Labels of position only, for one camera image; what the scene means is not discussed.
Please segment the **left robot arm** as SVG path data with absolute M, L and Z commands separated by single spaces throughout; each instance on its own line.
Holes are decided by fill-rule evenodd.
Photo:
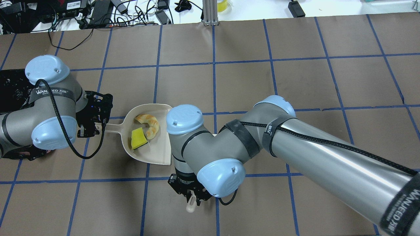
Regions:
M 84 90 L 69 67 L 57 56 L 41 55 L 25 67 L 33 85 L 28 107 L 1 115 L 1 157 L 22 159 L 28 147 L 29 160 L 49 150 L 70 148 L 82 158 L 92 158 L 102 146 L 114 97 Z M 99 146 L 89 156 L 75 149 L 76 138 L 101 135 Z

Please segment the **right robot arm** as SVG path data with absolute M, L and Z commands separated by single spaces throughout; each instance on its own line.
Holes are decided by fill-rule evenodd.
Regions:
M 166 116 L 181 194 L 205 189 L 204 200 L 232 194 L 244 163 L 266 150 L 339 198 L 391 236 L 419 235 L 419 172 L 319 130 L 296 117 L 283 97 L 271 95 L 214 135 L 193 105 Z

